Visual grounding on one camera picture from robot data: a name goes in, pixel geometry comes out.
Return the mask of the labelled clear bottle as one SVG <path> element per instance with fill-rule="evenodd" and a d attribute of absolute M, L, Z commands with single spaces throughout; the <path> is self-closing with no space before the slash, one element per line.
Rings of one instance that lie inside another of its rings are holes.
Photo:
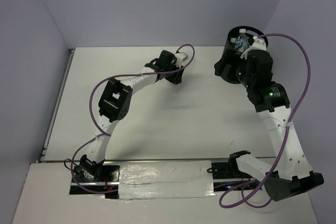
<path fill-rule="evenodd" d="M 239 30 L 239 34 L 237 36 L 234 36 L 230 39 L 230 42 L 233 43 L 233 48 L 236 51 L 244 52 L 246 49 L 248 49 L 248 36 L 246 34 L 246 29 L 241 28 Z"/>

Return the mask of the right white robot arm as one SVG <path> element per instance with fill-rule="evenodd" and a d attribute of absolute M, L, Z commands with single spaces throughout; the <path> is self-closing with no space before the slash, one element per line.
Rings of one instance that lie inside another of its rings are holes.
<path fill-rule="evenodd" d="M 283 85 L 273 81 L 272 66 L 273 59 L 265 50 L 251 50 L 242 58 L 242 53 L 226 49 L 214 68 L 216 76 L 244 86 L 277 155 L 269 166 L 249 151 L 232 153 L 228 171 L 233 177 L 252 176 L 271 200 L 280 201 L 306 193 L 322 185 L 324 179 L 305 157 L 292 122 L 294 109 Z"/>

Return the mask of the black round bin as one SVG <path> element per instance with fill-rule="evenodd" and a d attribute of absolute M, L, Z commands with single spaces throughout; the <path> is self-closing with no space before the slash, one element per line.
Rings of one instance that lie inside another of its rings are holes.
<path fill-rule="evenodd" d="M 254 28 L 254 27 L 250 27 L 250 26 L 237 26 L 237 27 L 234 27 L 232 28 L 229 33 L 227 34 L 227 39 L 226 39 L 226 43 L 225 43 L 225 47 L 224 47 L 224 50 L 227 50 L 227 49 L 232 49 L 232 50 L 235 50 L 233 48 L 233 43 L 230 42 L 230 39 L 234 36 L 237 36 L 239 34 L 239 30 L 241 28 L 245 28 L 246 29 L 246 34 L 248 36 L 248 38 L 253 38 L 254 36 L 261 36 L 263 35 L 264 33 L 262 31 L 260 31 L 259 29 L 257 28 Z M 236 51 L 236 54 L 237 54 L 237 66 L 236 66 L 236 70 L 237 68 L 242 65 L 244 62 L 245 62 L 245 59 L 240 59 L 240 56 L 242 54 L 242 52 L 239 52 L 239 51 Z M 240 84 L 238 78 L 236 77 L 236 71 L 235 71 L 235 74 L 233 77 L 221 77 L 223 80 L 225 80 L 226 82 L 228 83 L 231 83 L 231 84 Z"/>

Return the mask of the silver foil sheet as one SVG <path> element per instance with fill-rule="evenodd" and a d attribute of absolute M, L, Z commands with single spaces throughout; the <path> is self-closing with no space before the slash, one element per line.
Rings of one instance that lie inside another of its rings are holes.
<path fill-rule="evenodd" d="M 123 162 L 120 199 L 204 198 L 214 196 L 210 161 Z"/>

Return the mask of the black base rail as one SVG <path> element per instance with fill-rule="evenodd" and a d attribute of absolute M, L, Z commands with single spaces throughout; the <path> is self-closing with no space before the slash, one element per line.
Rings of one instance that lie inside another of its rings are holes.
<path fill-rule="evenodd" d="M 227 191 L 232 186 L 253 180 L 242 172 L 234 173 L 229 161 L 212 162 L 206 170 L 212 175 L 214 191 Z M 106 199 L 119 198 L 121 163 L 106 163 L 98 166 L 98 174 L 92 176 L 79 164 L 73 164 L 74 178 L 71 179 L 70 195 L 101 194 Z"/>

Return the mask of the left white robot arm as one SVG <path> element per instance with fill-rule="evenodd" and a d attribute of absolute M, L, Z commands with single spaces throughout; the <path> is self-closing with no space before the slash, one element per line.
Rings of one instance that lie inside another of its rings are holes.
<path fill-rule="evenodd" d="M 139 72 L 120 75 L 107 81 L 98 102 L 98 129 L 79 161 L 84 176 L 93 182 L 102 177 L 108 143 L 116 125 L 127 115 L 132 96 L 162 79 L 172 84 L 181 83 L 184 64 L 188 58 L 189 55 L 184 52 L 162 50 L 158 58 L 145 64 Z"/>

